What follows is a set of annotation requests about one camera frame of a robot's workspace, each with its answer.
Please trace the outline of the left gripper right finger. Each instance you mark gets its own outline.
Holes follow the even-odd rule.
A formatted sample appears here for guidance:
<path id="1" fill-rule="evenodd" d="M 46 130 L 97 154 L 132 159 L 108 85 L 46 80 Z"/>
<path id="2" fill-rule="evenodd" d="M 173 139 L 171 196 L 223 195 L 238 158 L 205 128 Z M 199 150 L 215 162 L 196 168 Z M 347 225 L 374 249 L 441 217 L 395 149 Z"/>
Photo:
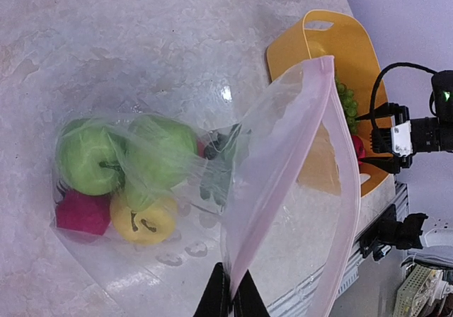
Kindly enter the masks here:
<path id="1" fill-rule="evenodd" d="M 233 312 L 237 317 L 270 317 L 248 270 L 234 296 Z"/>

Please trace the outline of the orange toy carrot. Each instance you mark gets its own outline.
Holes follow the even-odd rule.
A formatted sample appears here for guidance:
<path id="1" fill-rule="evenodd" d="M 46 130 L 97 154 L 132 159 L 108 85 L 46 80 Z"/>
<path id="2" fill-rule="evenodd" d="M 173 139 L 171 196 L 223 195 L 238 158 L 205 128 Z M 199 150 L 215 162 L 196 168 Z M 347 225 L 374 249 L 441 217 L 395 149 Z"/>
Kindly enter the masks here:
<path id="1" fill-rule="evenodd" d="M 233 159 L 240 132 L 241 124 L 236 123 L 230 127 L 209 131 L 203 137 L 201 157 L 207 163 L 201 177 L 199 192 L 201 199 L 211 205 L 206 209 L 208 212 L 222 214 L 227 205 Z"/>

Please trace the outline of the green toy pear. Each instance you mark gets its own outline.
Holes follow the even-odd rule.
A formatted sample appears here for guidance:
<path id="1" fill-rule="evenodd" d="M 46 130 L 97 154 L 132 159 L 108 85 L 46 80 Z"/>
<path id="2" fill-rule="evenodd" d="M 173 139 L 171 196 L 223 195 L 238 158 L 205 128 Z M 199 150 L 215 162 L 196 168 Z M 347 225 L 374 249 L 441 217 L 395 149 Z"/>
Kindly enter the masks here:
<path id="1" fill-rule="evenodd" d="M 183 182 L 197 161 L 192 128 L 158 115 L 141 115 L 129 126 L 123 171 L 127 205 L 140 212 Z"/>

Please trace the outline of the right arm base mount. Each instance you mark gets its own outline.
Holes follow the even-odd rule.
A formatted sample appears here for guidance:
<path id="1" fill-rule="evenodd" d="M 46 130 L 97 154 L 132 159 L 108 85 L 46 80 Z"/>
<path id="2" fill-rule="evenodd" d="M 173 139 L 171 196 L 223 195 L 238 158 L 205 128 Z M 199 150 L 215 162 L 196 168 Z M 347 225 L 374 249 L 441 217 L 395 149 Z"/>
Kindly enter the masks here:
<path id="1" fill-rule="evenodd" d="M 397 250 L 422 249 L 420 237 L 423 224 L 428 218 L 424 213 L 409 214 L 403 221 L 397 219 L 396 205 L 388 208 L 359 237 L 360 253 L 363 259 L 372 255 L 379 261 L 386 254 L 388 246 Z"/>

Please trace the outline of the yellow toy lemon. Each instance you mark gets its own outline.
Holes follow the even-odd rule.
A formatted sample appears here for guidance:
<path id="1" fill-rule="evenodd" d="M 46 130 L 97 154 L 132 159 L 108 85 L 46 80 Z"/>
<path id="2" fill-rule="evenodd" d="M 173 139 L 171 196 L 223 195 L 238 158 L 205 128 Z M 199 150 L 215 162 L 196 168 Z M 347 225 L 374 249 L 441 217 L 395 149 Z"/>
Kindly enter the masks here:
<path id="1" fill-rule="evenodd" d="M 110 201 L 110 220 L 126 241 L 154 245 L 171 237 L 176 230 L 178 204 L 171 197 L 162 197 L 143 211 L 134 212 L 124 195 L 114 195 Z"/>

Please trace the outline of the green toy grapes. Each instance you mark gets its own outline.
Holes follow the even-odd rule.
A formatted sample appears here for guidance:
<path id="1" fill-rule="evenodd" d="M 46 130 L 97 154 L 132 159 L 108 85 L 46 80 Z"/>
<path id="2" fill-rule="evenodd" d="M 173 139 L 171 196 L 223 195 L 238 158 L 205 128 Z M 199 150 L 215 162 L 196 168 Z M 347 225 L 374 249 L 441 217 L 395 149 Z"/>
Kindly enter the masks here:
<path id="1" fill-rule="evenodd" d="M 358 132 L 356 120 L 358 102 L 355 100 L 354 91 L 342 83 L 337 76 L 335 76 L 335 83 L 348 129 L 351 135 L 356 135 Z"/>

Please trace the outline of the clear zip top bag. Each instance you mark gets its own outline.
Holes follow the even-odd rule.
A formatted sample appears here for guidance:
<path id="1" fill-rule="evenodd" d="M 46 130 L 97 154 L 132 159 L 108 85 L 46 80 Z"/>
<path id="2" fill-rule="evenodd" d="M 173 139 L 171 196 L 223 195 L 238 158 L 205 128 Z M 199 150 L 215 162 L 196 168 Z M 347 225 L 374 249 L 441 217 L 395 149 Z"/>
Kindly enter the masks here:
<path id="1" fill-rule="evenodd" d="M 360 172 L 335 75 L 331 55 L 299 62 L 253 98 L 239 119 L 232 117 L 233 102 L 224 94 L 195 99 L 186 113 L 175 98 L 158 101 L 151 96 L 143 103 L 126 95 L 89 96 L 56 134 L 55 208 L 73 190 L 61 179 L 56 164 L 58 136 L 72 120 L 101 122 L 124 140 L 119 158 L 122 181 L 106 195 L 110 200 L 124 195 L 126 205 L 122 164 L 135 118 L 158 115 L 189 126 L 197 136 L 198 157 L 187 178 L 160 197 L 171 197 L 178 204 L 176 230 L 165 241 L 131 243 L 111 220 L 102 236 L 61 229 L 55 216 L 57 235 L 127 316 L 193 316 L 216 263 L 223 263 L 230 278 L 228 316 L 235 316 L 233 299 L 247 270 L 267 308 L 266 300 L 278 295 L 286 279 L 309 267 L 305 260 L 323 266 L 305 316 L 327 316 L 348 262 L 361 196 Z M 209 131 L 236 123 L 241 132 L 226 207 L 222 214 L 211 213 L 199 192 L 207 163 L 201 157 L 202 140 Z M 339 195 L 297 182 L 320 126 L 326 128 L 335 153 Z"/>

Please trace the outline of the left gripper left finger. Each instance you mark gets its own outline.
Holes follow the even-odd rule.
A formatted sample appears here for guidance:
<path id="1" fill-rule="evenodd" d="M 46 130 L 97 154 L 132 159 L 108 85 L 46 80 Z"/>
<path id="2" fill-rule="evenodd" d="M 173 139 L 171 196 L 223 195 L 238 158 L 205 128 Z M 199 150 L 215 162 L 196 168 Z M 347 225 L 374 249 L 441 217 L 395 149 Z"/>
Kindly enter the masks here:
<path id="1" fill-rule="evenodd" d="M 193 316 L 227 317 L 230 306 L 230 278 L 223 263 L 216 263 Z"/>

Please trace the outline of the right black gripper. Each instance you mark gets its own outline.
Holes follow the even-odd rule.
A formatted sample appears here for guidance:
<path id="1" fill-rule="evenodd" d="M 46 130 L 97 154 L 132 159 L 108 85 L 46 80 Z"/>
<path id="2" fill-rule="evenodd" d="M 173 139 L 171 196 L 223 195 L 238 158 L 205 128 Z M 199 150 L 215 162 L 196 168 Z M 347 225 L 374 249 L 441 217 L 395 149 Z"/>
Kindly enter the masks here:
<path id="1" fill-rule="evenodd" d="M 374 110 L 374 119 L 394 117 L 397 125 L 409 119 L 409 109 L 404 105 L 397 103 L 384 103 Z M 356 121 L 371 120 L 370 113 L 355 118 Z M 385 154 L 391 151 L 391 129 L 390 128 L 373 128 L 371 132 L 371 148 L 375 154 Z M 399 173 L 402 168 L 410 168 L 413 157 L 399 157 L 394 152 L 391 156 L 381 157 L 364 157 L 359 158 L 361 163 L 373 165 L 387 173 Z"/>

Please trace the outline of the red toy apple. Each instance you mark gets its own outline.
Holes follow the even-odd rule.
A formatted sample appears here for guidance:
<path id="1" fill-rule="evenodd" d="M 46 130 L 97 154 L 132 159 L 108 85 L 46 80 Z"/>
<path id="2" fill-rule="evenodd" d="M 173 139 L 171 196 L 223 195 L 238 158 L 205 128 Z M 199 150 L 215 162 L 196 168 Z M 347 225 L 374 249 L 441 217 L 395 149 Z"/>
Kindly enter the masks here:
<path id="1" fill-rule="evenodd" d="M 357 135 L 352 135 L 352 143 L 355 149 L 355 154 L 357 157 L 357 162 L 359 165 L 362 165 L 362 160 L 366 156 L 366 151 L 365 151 L 365 146 L 363 144 L 363 141 L 357 136 Z"/>

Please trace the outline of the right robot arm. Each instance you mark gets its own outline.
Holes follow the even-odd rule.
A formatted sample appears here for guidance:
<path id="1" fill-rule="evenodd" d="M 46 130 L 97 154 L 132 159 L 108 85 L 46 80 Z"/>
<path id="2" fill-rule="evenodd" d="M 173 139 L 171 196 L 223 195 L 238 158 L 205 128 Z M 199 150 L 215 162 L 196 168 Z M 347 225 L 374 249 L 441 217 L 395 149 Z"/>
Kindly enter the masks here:
<path id="1" fill-rule="evenodd" d="M 412 119 L 409 109 L 397 103 L 375 105 L 384 75 L 392 69 L 408 67 L 431 74 L 431 117 Z M 410 62 L 397 62 L 382 69 L 372 87 L 369 112 L 358 118 L 372 124 L 370 134 L 373 156 L 363 163 L 396 175 L 410 168 L 416 154 L 452 152 L 452 71 L 435 71 Z M 410 250 L 452 245 L 452 223 L 425 213 L 409 214 L 398 221 L 391 205 L 359 239 L 363 258 L 383 258 L 389 249 Z"/>

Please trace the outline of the green toy apple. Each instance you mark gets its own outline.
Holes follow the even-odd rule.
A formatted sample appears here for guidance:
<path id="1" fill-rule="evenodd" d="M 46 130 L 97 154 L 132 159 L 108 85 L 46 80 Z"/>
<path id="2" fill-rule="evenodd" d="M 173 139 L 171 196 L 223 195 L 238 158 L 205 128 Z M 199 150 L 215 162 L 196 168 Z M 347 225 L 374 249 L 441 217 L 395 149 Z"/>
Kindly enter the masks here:
<path id="1" fill-rule="evenodd" d="M 57 139 L 57 170 L 70 188 L 85 195 L 105 195 L 121 184 L 119 158 L 124 150 L 124 140 L 103 123 L 72 120 Z"/>

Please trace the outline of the red toy tomato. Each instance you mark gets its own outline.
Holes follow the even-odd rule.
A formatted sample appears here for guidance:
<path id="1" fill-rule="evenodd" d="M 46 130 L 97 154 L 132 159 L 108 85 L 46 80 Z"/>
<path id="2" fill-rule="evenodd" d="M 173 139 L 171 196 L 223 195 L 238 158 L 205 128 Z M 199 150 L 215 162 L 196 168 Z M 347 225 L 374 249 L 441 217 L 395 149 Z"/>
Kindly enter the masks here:
<path id="1" fill-rule="evenodd" d="M 110 195 L 68 190 L 56 206 L 55 216 L 58 228 L 102 236 L 110 224 Z"/>

